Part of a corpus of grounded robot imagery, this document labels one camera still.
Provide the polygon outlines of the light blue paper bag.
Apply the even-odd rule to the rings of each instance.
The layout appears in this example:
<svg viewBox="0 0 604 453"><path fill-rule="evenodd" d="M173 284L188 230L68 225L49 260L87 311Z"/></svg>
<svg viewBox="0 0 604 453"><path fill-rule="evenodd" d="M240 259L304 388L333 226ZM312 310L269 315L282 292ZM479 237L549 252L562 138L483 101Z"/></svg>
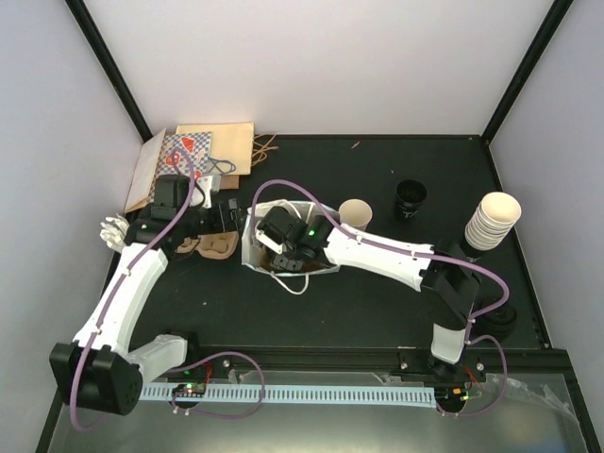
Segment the light blue paper bag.
<svg viewBox="0 0 604 453"><path fill-rule="evenodd" d="M338 214L331 208L309 201L278 199L259 202L248 210L242 236L242 265L267 275L290 294L301 295L308 289L310 277L328 275L340 270L327 260L324 249L333 225L327 219ZM283 241L283 255L304 261L301 274L278 274L270 270L269 259L275 254L261 244L256 229L264 230L274 240Z"/></svg>

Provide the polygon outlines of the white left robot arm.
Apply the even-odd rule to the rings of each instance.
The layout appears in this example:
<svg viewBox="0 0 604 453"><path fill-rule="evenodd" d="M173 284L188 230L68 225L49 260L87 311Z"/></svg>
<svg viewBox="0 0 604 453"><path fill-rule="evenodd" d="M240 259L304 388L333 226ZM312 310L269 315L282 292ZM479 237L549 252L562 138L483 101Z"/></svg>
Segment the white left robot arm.
<svg viewBox="0 0 604 453"><path fill-rule="evenodd" d="M156 195L125 231L118 266L98 305L68 344L56 344L49 356L62 402L126 415L143 387L176 370L183 377L202 366L201 351L187 336L160 334L135 350L134 327L153 287L170 259L188 239L238 231L243 211L236 199L193 203L195 187L186 176L161 176Z"/></svg>

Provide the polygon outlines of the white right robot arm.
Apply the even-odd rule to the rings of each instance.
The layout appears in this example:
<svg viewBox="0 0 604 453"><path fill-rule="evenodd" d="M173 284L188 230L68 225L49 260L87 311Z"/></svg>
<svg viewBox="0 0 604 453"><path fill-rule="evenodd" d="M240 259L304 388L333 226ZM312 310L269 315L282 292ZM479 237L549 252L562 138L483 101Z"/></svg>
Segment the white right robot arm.
<svg viewBox="0 0 604 453"><path fill-rule="evenodd" d="M256 210L252 244L263 249L279 273L310 274L352 267L396 280L426 293L433 311L428 366L450 380L463 368L462 352L479 278L471 270L442 261L431 244L403 243L331 221L324 214L306 219L281 204Z"/></svg>

